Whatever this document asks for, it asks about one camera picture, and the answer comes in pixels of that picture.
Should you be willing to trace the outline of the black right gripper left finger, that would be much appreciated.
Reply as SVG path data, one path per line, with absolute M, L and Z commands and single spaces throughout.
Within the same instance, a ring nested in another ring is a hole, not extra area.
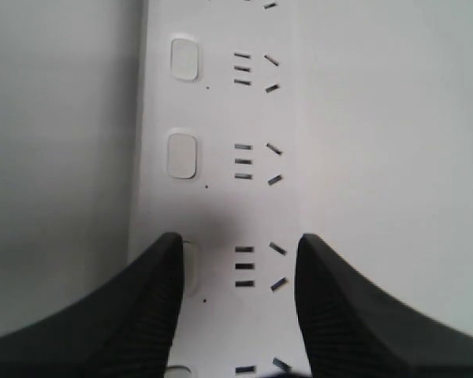
M 162 377 L 183 298 L 183 240 L 165 233 L 80 301 L 0 337 L 0 377 Z

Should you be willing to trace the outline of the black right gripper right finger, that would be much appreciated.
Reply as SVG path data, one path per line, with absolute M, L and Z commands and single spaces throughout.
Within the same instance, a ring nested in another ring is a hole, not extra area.
M 385 293 L 315 234 L 296 255 L 295 303 L 314 377 L 473 377 L 473 337 Z

